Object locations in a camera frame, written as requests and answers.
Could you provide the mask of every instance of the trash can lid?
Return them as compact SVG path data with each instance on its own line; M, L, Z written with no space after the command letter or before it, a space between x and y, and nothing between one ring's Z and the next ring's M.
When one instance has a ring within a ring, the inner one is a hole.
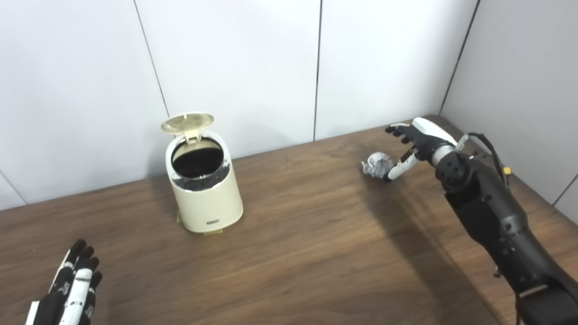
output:
M187 142L196 142L199 130L211 125L214 117L201 112L185 113L171 117L161 124L161 130L169 134L185 134Z

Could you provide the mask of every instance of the black cable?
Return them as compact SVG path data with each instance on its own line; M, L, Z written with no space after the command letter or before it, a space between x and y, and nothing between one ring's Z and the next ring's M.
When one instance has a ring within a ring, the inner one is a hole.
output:
M496 171L498 172L498 174L500 175L500 178L502 179L503 183L506 185L506 187L509 187L509 182L508 179L506 177L506 175L504 174L504 166L502 164L502 161L500 160L500 158L498 157L498 153L496 152L496 150L494 149L494 145L492 145L492 143L490 142L490 140L488 140L488 138L486 138L486 136L483 133L475 133L475 132L470 132L468 133L469 136L474 136L477 139L480 139L480 141L486 146L488 147L488 149L490 150L490 152L492 153L492 158L494 160L494 166L496 167Z

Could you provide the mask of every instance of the cream trash can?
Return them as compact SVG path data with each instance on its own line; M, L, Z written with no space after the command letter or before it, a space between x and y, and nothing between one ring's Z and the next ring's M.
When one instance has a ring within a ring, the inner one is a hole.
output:
M161 125L177 135L166 148L166 171L179 206L181 220L192 232L211 232L237 222L243 202L223 139L204 130L214 118L186 113Z

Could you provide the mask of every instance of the robotic arm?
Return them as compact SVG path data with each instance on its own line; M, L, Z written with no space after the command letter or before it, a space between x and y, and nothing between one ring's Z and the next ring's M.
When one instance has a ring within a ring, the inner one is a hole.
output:
M402 142L414 145L384 180L392 181L418 160L435 167L435 177L460 222L486 249L516 294L519 319L525 325L578 324L578 283L534 237L487 138L469 134L457 143L438 125L422 118L411 125L393 124L386 132L404 135ZM468 136L478 136L488 146L499 174L460 152Z

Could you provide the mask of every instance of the table surface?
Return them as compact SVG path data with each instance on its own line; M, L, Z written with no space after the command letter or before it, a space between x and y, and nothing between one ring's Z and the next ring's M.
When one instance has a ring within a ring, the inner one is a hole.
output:
M373 152L407 149L374 128L235 160L245 210L220 235L176 223L166 175L0 212L0 323L24 324L85 238L105 276L95 325L513 324L512 292L434 169L389 184L360 171ZM515 177L512 191L578 278L578 227Z

